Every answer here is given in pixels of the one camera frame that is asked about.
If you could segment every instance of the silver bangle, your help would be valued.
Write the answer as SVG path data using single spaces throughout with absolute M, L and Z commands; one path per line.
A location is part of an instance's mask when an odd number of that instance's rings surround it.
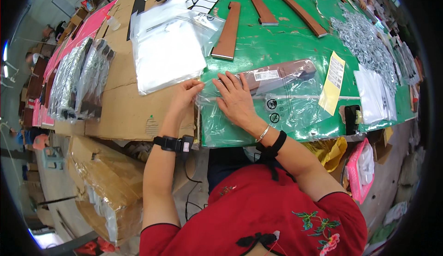
M 271 127 L 271 125 L 268 125 L 268 127 L 266 128 L 266 130 L 263 132 L 263 134 L 260 136 L 260 138 L 257 140 L 255 139 L 255 142 L 260 142 L 261 139 L 263 139 L 264 135 L 268 132 L 269 128 Z

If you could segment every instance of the stool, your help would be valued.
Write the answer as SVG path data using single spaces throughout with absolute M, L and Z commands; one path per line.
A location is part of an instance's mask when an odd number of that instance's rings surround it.
M 43 149 L 43 160 L 45 168 L 63 170 L 65 159 L 61 156 L 62 149 L 60 147 L 48 147 Z M 55 167 L 49 167 L 49 163 L 54 163 Z

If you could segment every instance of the yellow label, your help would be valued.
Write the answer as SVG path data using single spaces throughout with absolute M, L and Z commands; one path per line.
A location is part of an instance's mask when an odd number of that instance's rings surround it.
M 345 61 L 333 51 L 329 60 L 328 74 L 326 75 L 323 91 L 318 100 L 318 104 L 331 116 L 334 115 L 335 108 L 337 107 L 344 71 Z

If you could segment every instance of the yellow bag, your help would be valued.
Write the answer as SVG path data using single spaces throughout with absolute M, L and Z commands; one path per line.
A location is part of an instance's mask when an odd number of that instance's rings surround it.
M 309 149 L 328 172 L 332 172 L 340 163 L 340 159 L 348 148 L 348 143 L 344 137 L 337 139 L 321 140 L 317 142 L 302 143 Z

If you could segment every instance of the woman's left arm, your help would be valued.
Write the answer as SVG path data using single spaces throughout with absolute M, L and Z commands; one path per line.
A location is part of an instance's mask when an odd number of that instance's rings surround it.
M 193 97 L 204 83 L 191 79 L 177 85 L 169 111 L 159 131 L 159 136 L 178 138 L 180 124 Z M 162 150 L 157 144 L 152 148 L 143 174 L 143 223 L 142 228 L 170 223 L 180 227 L 180 219 L 172 197 L 172 181 L 175 152 Z

